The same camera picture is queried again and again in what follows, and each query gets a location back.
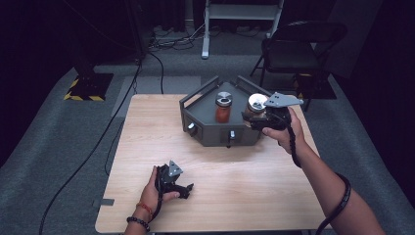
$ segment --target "gray carpet floor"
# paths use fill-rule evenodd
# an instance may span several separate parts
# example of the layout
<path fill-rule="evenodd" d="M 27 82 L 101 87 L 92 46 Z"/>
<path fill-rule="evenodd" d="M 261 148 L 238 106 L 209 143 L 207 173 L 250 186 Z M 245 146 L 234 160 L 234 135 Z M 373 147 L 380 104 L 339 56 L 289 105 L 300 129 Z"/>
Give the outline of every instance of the gray carpet floor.
<path fill-rule="evenodd" d="M 186 92 L 170 82 L 173 77 L 180 77 L 181 82 L 188 82 L 191 87 L 215 75 L 221 78 L 242 75 L 258 82 L 259 73 L 253 78 L 249 74 L 258 59 L 262 38 L 263 33 L 247 37 L 222 32 L 212 39 L 208 60 L 201 59 L 202 40 L 194 41 L 194 47 L 188 50 L 154 51 L 163 63 L 164 76 L 170 77 L 163 85 L 165 91 Z M 104 102 L 64 100 L 76 72 L 70 70 L 59 80 L 18 147 L 0 168 L 0 234 L 38 233 L 49 202 L 78 169 L 50 208 L 43 234 L 97 234 L 98 209 L 94 203 L 104 194 L 106 171 L 111 170 L 124 116 L 115 116 L 111 125 L 109 122 L 120 104 L 119 97 L 125 95 L 127 78 L 136 69 L 128 59 L 95 68 L 95 72 L 115 74 Z M 156 85 L 140 88 L 150 77 L 160 81 L 161 64 L 148 55 L 137 79 L 138 93 L 160 92 Z M 333 77 L 329 81 L 338 99 L 313 100 L 305 113 L 321 158 L 350 180 L 387 234 L 414 234 L 414 209 L 387 171 L 342 89 Z M 108 131 L 97 145 L 107 126 Z"/>
<path fill-rule="evenodd" d="M 117 117 L 125 118 L 129 101 L 134 94 L 160 94 L 161 90 L 163 94 L 189 94 L 201 86 L 201 78 L 199 76 L 165 76 L 162 81 L 160 76 L 140 76 L 135 85 L 129 89 L 133 79 L 134 76 L 128 76 L 122 83 L 112 116 L 116 114 Z"/>

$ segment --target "glass jar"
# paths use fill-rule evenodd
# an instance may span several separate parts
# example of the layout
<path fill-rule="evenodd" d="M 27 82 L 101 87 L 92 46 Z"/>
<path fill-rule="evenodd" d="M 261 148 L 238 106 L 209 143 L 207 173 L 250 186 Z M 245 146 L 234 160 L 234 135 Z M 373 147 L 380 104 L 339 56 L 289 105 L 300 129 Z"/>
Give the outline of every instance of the glass jar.
<path fill-rule="evenodd" d="M 216 113 L 215 119 L 219 123 L 226 123 L 231 116 L 232 95 L 226 91 L 217 93 L 216 95 Z"/>
<path fill-rule="evenodd" d="M 265 95 L 254 93 L 248 99 L 247 107 L 245 108 L 245 114 L 251 118 L 262 118 L 265 115 L 264 103 L 268 100 Z M 251 127 L 248 121 L 244 121 L 245 125 Z"/>

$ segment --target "gray metal box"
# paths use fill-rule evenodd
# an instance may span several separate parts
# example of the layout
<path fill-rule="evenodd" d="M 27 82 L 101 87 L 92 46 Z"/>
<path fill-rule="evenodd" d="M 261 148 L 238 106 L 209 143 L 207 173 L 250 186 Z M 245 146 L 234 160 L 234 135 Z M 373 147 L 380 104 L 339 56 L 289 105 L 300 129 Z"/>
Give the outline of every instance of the gray metal box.
<path fill-rule="evenodd" d="M 215 120 L 215 98 L 221 91 L 229 92 L 233 97 L 227 123 Z M 183 131 L 206 147 L 254 145 L 261 133 L 245 126 L 241 115 L 254 93 L 271 96 L 271 93 L 241 76 L 230 81 L 221 81 L 215 76 L 179 101 Z"/>

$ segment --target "wooden table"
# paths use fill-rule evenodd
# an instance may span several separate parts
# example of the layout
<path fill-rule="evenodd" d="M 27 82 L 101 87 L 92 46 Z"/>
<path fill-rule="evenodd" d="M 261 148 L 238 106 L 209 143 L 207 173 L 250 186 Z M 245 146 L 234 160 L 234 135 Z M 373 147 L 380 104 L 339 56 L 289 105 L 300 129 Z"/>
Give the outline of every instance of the wooden table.
<path fill-rule="evenodd" d="M 96 229 L 123 232 L 153 165 L 174 160 L 184 172 L 176 184 L 195 186 L 189 199 L 162 205 L 154 232 L 316 229 L 325 218 L 302 170 L 276 141 L 254 146 L 203 147 L 183 132 L 184 95 L 135 95 L 131 99 Z M 299 106 L 307 142 L 316 150 Z"/>

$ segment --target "black strap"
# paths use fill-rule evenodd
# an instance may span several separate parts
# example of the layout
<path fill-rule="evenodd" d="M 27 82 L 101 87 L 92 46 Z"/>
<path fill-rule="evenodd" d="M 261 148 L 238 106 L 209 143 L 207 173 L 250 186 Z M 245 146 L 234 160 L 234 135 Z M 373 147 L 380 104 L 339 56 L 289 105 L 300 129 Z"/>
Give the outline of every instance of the black strap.
<path fill-rule="evenodd" d="M 161 204 L 162 204 L 162 195 L 163 195 L 163 191 L 162 191 L 162 189 L 161 189 L 161 184 L 160 184 L 160 175 L 161 175 L 161 173 L 160 173 L 160 167 L 159 166 L 157 166 L 157 177 L 156 177 L 156 183 L 158 184 L 158 186 L 159 187 L 157 187 L 159 190 L 159 197 L 158 197 L 158 203 L 157 203 L 157 208 L 156 208 L 156 211 L 153 213 L 153 219 L 155 219 L 155 217 L 159 214 L 159 212 L 160 212 L 160 209 L 161 209 Z"/>
<path fill-rule="evenodd" d="M 345 183 L 345 187 L 346 187 L 345 188 L 345 194 L 343 195 L 342 201 L 335 208 L 335 210 L 332 212 L 332 214 L 330 214 L 330 216 L 326 217 L 326 219 L 324 219 L 323 222 L 321 222 L 320 226 L 318 226 L 318 229 L 315 232 L 316 235 L 320 234 L 323 231 L 323 229 L 329 223 L 331 223 L 333 221 L 333 219 L 335 219 L 337 217 L 337 215 L 339 215 L 340 212 L 342 212 L 342 210 L 346 207 L 348 199 L 350 198 L 350 193 L 351 193 L 350 182 L 348 181 L 348 179 L 346 177 L 342 176 L 341 174 L 337 173 L 337 175 Z"/>
<path fill-rule="evenodd" d="M 287 124 L 288 133 L 290 134 L 290 147 L 291 147 L 291 156 L 293 157 L 293 162 L 296 166 L 301 167 L 300 161 L 297 158 L 296 153 L 296 134 L 293 131 L 293 128 L 290 124 Z"/>

